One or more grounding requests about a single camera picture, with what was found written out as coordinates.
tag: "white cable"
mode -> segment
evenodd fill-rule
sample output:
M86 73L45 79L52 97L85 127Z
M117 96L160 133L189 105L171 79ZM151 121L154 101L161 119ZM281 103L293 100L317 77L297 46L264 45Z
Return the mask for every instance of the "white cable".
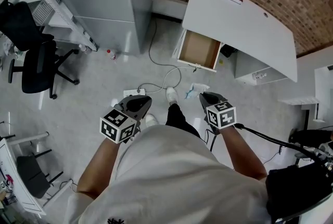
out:
M167 78L167 75L169 74L169 73L171 73L172 71L174 71L174 70L178 70L178 69L182 69L182 68L184 68L184 69L196 69L196 67L177 67L177 68L173 68L172 70L170 70L166 75L165 75L165 77L164 77L164 81L163 81L163 85L162 85L162 87L159 89L159 90L157 90L157 91L155 91L155 92L146 92L146 94L154 94L154 93L158 93L159 91L161 91L161 90L163 90L163 88L164 88L164 84L165 84L165 79Z

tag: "open drawer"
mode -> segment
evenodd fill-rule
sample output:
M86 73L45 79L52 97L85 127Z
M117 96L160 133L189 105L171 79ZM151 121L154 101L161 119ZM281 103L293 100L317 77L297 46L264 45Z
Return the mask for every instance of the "open drawer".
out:
M216 72L215 66L223 43L190 30L184 30L179 42L180 45L176 47L179 49L179 62Z

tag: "power strip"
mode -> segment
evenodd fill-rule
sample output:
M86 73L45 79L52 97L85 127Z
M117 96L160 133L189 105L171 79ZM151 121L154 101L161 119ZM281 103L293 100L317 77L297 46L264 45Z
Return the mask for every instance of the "power strip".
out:
M137 92L137 89L132 89L132 90L124 90L124 98L129 97L129 96L137 96L137 95L146 95L146 91L142 88L140 89L140 92Z

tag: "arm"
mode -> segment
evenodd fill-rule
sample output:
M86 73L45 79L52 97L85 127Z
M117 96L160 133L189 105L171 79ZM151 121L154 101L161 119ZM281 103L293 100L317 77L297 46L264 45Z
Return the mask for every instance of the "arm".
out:
M220 133L235 171L257 180L267 177L264 165L234 127L221 129Z
M119 145L111 140L102 142L79 180L78 193L96 199L109 186L118 150Z

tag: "marker cube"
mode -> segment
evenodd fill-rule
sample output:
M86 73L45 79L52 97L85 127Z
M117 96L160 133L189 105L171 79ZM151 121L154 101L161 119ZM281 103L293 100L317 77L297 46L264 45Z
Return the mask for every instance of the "marker cube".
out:
M237 123L236 108L224 101L206 108L209 124L218 129L226 128Z
M99 132L111 141L121 143L135 134L136 125L136 120L110 107L104 117L100 117Z

